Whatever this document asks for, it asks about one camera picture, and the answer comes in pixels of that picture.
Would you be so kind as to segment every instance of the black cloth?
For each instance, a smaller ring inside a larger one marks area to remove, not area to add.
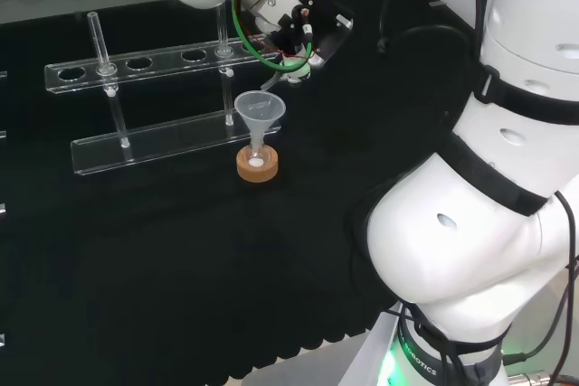
[[[381,0],[339,0],[352,36],[287,104],[270,183],[235,171],[242,144],[90,176],[70,142],[114,131],[102,89],[53,95],[48,63],[94,57],[86,14],[0,26],[0,382],[221,385],[322,339],[371,327],[394,297],[346,241],[373,185],[431,153],[470,94],[461,42],[422,34],[376,54]],[[387,28],[464,24],[393,0]],[[214,40],[214,11],[177,1],[100,11],[110,53]],[[271,73],[236,69],[234,94]],[[128,127],[218,110],[218,72],[121,85]]]

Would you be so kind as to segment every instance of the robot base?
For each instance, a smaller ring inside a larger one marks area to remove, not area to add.
[[[392,361],[389,363],[389,369],[391,370],[388,376],[389,386],[431,386],[433,383],[425,380],[420,373],[418,373],[414,367],[406,359],[403,348],[400,345],[398,337],[394,339],[392,344],[392,350],[390,351],[392,355]],[[500,367],[500,371],[497,377],[489,384],[489,386],[508,386],[508,377],[503,366]],[[451,384],[449,381],[444,386],[460,386],[459,384]]]

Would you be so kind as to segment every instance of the clear acrylic test tube rack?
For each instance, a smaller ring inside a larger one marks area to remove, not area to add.
[[[250,137],[241,116],[233,109],[233,67],[257,60],[241,40],[228,39],[227,8],[216,8],[216,42],[200,42],[145,52],[109,56],[99,16],[89,13],[89,25],[97,59],[46,65],[46,89],[54,94],[102,87],[109,100],[116,132],[71,142],[72,166],[86,175],[128,165],[239,142]],[[266,35],[256,35],[266,40]],[[278,54],[263,48],[261,55],[272,60]],[[119,101],[119,84],[174,74],[218,69],[221,73],[223,110],[152,126],[127,129]],[[266,134],[280,129],[275,123]]]

